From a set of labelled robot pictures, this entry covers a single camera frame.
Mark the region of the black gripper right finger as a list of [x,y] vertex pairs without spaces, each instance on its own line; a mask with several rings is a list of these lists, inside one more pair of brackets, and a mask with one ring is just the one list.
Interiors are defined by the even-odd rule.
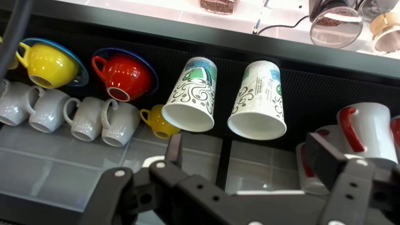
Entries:
[[317,133],[306,136],[305,161],[330,190],[317,225],[362,225],[370,208],[400,224],[399,166],[385,160],[347,159]]

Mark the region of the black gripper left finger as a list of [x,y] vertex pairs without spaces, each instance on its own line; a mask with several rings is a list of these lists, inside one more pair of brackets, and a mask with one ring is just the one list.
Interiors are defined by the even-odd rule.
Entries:
[[174,135],[165,158],[134,173],[106,170],[79,225],[135,225],[140,213],[154,211],[166,225],[212,225],[217,216],[204,203],[206,181],[182,171],[182,136]]

